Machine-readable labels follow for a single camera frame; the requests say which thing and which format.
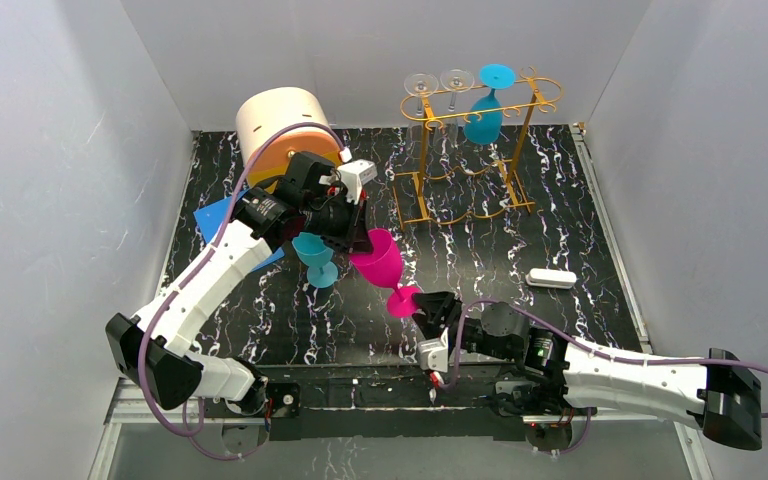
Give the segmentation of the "magenta wine glass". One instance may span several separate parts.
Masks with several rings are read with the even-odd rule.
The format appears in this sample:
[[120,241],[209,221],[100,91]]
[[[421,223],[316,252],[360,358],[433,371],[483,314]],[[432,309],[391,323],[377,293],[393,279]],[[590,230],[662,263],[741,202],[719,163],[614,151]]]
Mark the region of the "magenta wine glass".
[[421,289],[415,285],[400,284],[404,269],[401,250],[391,232],[384,228],[369,231],[371,253],[352,253],[349,260],[360,274],[372,285],[388,288],[392,293],[387,299],[386,309],[396,318],[410,317],[419,309],[413,295]]

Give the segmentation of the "light blue wine glass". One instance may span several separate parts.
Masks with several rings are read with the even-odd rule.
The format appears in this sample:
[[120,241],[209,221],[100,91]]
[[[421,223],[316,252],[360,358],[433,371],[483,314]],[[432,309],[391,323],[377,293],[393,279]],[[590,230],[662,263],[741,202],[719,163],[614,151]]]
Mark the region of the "light blue wine glass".
[[338,278],[334,251],[315,234],[302,232],[291,241],[298,259],[307,267],[308,283],[318,289],[331,287]]

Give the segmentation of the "white cylindrical drawer box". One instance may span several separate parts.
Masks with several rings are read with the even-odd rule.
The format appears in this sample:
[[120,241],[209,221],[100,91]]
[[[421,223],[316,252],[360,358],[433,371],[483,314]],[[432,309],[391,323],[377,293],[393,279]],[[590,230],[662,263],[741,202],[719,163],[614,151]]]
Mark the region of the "white cylindrical drawer box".
[[[299,87],[279,87],[260,92],[237,111],[235,117],[241,157],[246,163],[265,141],[279,130],[298,123],[329,124],[318,99]],[[340,148],[327,132],[312,127],[297,128],[273,141],[247,176],[250,186],[286,172],[290,155],[309,151],[339,166]]]

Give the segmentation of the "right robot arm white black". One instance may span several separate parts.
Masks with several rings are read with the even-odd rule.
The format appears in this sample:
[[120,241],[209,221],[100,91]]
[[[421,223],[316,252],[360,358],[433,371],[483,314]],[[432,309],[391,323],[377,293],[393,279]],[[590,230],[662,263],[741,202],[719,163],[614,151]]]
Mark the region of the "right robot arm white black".
[[411,299],[412,318],[425,337],[420,366],[436,387],[455,374],[461,350],[510,362],[511,380],[498,382],[483,401],[501,416],[566,417],[608,408],[698,427],[735,449],[762,446],[761,382],[728,350],[712,348],[702,359],[660,357],[540,328],[505,302],[470,318],[452,292]]

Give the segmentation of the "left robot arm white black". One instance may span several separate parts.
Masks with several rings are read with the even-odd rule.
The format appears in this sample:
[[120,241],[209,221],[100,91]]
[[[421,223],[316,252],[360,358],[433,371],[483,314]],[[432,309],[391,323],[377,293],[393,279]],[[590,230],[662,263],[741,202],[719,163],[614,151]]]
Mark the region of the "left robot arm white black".
[[105,332],[116,366],[164,410],[192,397],[246,401],[265,378],[242,360],[197,354],[202,326],[228,295],[275,251],[301,233],[341,253],[371,251],[364,187],[377,175],[369,160],[335,166],[294,154],[274,188],[250,187],[195,260],[135,314],[114,315]]

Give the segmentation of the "clear wine glass right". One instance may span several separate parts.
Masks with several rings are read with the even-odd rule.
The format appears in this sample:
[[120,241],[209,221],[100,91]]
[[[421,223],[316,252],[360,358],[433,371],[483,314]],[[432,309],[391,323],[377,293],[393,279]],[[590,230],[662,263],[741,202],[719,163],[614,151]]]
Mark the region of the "clear wine glass right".
[[441,145],[453,150],[458,144],[459,118],[456,116],[457,97],[474,86],[474,75],[469,70],[451,69],[441,75],[440,81],[449,92],[449,104],[443,119]]

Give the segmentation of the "clear wine glass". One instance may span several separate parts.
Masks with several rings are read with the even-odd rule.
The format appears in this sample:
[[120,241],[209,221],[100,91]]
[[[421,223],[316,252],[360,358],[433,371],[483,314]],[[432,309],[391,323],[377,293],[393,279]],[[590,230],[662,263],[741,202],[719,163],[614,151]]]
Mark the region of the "clear wine glass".
[[449,92],[449,104],[443,119],[441,145],[453,150],[458,144],[459,118],[456,116],[457,97],[474,86],[474,75],[469,70],[451,69],[441,75],[440,81]]
[[404,88],[416,100],[413,117],[417,118],[418,122],[412,123],[406,133],[408,145],[415,147],[421,145],[422,135],[427,132],[424,124],[426,119],[424,100],[437,90],[438,79],[433,74],[414,73],[405,79]]

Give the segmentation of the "clear wine glass left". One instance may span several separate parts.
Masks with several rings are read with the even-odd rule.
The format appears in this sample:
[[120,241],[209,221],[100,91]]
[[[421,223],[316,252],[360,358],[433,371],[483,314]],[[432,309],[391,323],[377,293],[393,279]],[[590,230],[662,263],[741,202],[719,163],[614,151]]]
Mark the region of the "clear wine glass left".
[[424,124],[426,119],[424,100],[437,90],[438,79],[433,74],[414,73],[405,79],[404,88],[416,100],[413,117],[417,118],[418,122],[412,123],[406,133],[408,145],[415,147],[421,145],[422,135],[427,132]]

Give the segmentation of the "teal wine glass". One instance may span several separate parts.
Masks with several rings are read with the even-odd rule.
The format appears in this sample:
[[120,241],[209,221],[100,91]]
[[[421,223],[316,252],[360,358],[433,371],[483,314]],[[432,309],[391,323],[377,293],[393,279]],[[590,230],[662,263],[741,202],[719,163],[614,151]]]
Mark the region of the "teal wine glass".
[[480,69],[479,79],[488,88],[488,94],[473,105],[472,114],[465,117],[463,131],[469,142],[489,145],[499,137],[504,117],[496,93],[513,86],[516,74],[506,65],[488,64]]

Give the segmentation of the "white oblong case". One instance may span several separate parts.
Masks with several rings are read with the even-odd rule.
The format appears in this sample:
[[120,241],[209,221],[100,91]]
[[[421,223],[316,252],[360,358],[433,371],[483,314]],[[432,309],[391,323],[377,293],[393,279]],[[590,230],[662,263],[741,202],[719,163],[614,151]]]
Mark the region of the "white oblong case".
[[526,274],[526,283],[529,286],[552,289],[571,289],[577,282],[578,276],[574,272],[532,268]]

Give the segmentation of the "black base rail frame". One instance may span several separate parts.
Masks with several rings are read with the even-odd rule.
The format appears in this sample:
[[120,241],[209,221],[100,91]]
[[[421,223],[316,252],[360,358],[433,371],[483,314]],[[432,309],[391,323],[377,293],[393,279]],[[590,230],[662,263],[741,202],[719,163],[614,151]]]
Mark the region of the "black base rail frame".
[[468,363],[455,390],[433,387],[415,365],[265,366],[266,406],[242,412],[205,402],[204,426],[225,436],[243,427],[273,442],[314,438],[490,437],[567,450],[594,416],[538,399],[538,386],[511,364]]

